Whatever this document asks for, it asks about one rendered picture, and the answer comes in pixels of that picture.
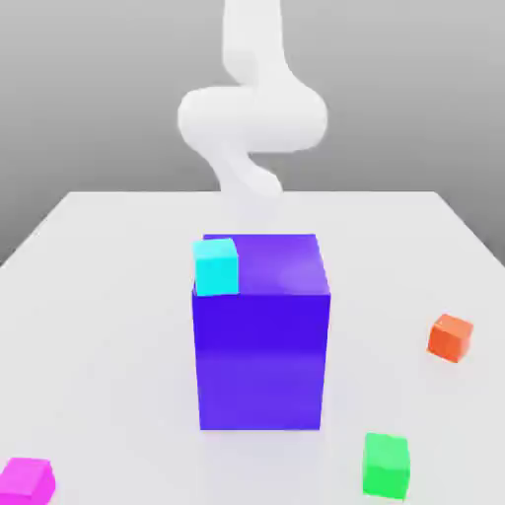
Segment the small cyan cube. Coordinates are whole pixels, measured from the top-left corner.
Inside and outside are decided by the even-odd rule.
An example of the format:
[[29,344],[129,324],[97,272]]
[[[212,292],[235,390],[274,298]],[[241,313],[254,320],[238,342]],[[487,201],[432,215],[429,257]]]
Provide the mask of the small cyan cube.
[[192,253],[197,296],[239,293],[239,257],[231,238],[194,242]]

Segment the small magenta cube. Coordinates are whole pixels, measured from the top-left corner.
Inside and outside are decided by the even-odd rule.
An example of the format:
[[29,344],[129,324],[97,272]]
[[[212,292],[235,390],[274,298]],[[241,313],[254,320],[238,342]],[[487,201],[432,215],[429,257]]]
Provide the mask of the small magenta cube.
[[0,505],[48,505],[55,487],[49,460],[11,458],[0,473]]

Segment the large purple box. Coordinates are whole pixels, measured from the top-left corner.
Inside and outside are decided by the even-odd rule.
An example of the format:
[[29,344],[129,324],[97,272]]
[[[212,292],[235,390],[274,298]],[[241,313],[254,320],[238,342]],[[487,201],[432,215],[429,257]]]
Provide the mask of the large purple box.
[[313,234],[233,234],[236,294],[192,296],[203,430],[321,426],[331,293]]

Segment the small orange cube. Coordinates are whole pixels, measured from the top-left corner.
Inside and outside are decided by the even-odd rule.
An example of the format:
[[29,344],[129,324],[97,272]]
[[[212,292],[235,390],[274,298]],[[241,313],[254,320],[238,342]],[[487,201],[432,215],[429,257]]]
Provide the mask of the small orange cube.
[[472,332],[472,323],[443,314],[431,328],[427,350],[452,363],[458,363],[469,350]]

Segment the small green cube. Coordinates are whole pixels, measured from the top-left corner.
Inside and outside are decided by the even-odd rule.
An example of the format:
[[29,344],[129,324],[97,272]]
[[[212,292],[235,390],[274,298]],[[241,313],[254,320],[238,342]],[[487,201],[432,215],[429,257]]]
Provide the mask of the small green cube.
[[367,433],[362,461],[363,493],[404,500],[409,482],[410,453],[407,439]]

